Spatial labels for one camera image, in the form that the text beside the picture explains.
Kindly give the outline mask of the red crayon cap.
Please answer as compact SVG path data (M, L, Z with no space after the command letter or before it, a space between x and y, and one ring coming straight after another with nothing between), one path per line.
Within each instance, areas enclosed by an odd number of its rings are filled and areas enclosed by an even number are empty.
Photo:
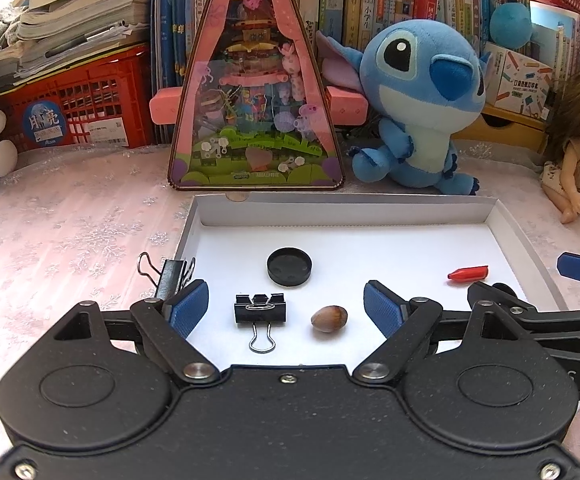
M447 279L453 283L472 283L483 281L487 277L488 266L466 266L447 275Z

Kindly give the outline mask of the brown acorn nut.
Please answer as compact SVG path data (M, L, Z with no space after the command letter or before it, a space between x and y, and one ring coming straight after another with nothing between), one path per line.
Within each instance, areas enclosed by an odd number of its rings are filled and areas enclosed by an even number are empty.
M331 334L342 330L348 322L348 311L340 306L327 306L316 311L311 317L314 330Z

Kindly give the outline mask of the black binder clip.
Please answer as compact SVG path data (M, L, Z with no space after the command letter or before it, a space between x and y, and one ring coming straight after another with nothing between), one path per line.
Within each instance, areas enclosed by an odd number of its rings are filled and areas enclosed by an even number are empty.
M160 300L167 300L175 296L187 286L194 276L196 258L166 259L158 269L151 261L148 252L141 252L138 256L137 273L148 280L156 288L154 296Z
M249 349L257 354L267 354L276 349L276 341L272 336L273 326L287 321L287 303L282 292L274 292L270 295L237 295L234 315L237 325L249 325L252 328ZM258 326L260 325L265 326L266 347L258 347Z

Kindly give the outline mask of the black binder clip on tray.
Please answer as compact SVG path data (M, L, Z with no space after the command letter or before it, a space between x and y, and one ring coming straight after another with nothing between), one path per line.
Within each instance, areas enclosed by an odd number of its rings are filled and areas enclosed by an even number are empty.
M141 252L138 256L137 273L148 280L156 288L154 296L160 300L167 300L175 296L187 286L194 276L196 258L166 259L158 269L151 261L148 252Z

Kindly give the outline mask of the brown-haired baby doll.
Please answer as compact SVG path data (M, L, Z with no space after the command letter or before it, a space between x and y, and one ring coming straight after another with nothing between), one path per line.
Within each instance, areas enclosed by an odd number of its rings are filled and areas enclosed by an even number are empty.
M580 218L580 72L559 91L546 134L540 186L560 211L560 222L572 223Z

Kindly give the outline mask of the white cardboard box tray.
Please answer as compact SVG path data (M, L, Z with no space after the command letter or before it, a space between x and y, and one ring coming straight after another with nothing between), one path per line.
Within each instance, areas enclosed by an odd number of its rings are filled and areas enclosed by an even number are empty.
M270 295L277 285L266 260L281 247L312 259L310 278L284 289L287 321L272 328L276 349L249 349L252 328L237 325L237 295ZM467 310L467 289L447 275L488 266L488 280L510 286L542 311L566 308L528 238L494 198L339 193L200 195L192 202L177 248L196 258L194 274L209 287L209 307L190 343L219 368L234 364L357 365L382 344L365 313L363 290L381 282L405 299L428 297ZM312 315L327 306L348 311L337 332L319 333Z

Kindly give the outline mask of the black round lid in tray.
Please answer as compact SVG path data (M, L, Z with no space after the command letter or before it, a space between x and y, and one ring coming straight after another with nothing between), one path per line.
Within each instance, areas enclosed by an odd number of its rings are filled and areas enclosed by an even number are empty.
M281 247L266 260L269 278L284 287L304 284L312 274L312 259L306 252L295 247Z

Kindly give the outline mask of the yellow wooden drawer shelf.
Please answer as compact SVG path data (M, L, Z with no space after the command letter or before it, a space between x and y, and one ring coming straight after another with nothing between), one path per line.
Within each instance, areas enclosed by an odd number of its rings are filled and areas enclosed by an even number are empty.
M546 122L486 104L481 115L454 140L492 142L528 148L542 154L546 145Z

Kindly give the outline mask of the pink triangular toy house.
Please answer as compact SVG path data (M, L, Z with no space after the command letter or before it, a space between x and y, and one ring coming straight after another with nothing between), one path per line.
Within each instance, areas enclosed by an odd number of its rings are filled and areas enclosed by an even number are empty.
M176 190L338 188L331 100L294 0L208 0L168 163Z

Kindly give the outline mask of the red plastic crate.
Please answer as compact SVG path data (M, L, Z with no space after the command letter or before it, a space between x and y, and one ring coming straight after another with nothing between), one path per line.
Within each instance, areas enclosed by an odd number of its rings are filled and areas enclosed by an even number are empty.
M136 44L0 94L3 139L20 153L71 144L141 148L154 141L150 51Z

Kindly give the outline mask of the blue Stitch plush toy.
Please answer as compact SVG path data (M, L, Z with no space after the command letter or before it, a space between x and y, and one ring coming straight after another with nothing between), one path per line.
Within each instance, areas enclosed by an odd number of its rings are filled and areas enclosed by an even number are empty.
M457 169L452 136L476 121L486 101L488 61L454 28L409 20L383 29L364 50L317 34L322 76L360 92L378 113L381 143L350 151L354 176L405 188L473 195L477 178Z

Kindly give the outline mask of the large blue plush toy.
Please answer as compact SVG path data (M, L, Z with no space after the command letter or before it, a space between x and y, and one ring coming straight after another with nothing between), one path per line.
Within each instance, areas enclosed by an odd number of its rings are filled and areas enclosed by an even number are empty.
M532 34L529 3L525 0L490 0L488 3L491 43L508 50L522 49Z

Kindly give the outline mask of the stack of papers and books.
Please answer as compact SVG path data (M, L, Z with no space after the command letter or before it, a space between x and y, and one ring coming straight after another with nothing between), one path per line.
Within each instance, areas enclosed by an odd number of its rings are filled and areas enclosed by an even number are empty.
M0 9L0 91L148 40L150 0L13 0Z

